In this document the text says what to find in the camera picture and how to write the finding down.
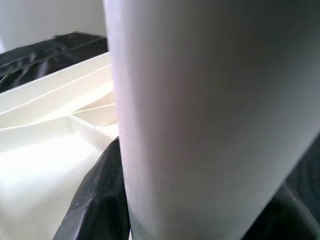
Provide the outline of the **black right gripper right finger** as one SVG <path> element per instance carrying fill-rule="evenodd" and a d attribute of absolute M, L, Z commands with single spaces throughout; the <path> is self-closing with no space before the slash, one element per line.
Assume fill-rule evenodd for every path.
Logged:
<path fill-rule="evenodd" d="M 320 224 L 300 198 L 283 184 L 243 240 L 318 240 Z"/>

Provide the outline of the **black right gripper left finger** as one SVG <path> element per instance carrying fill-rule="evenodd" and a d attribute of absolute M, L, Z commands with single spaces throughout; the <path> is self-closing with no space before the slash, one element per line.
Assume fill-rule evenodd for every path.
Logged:
<path fill-rule="evenodd" d="M 84 176 L 55 240 L 127 240 L 130 235 L 120 142 L 115 138 Z"/>

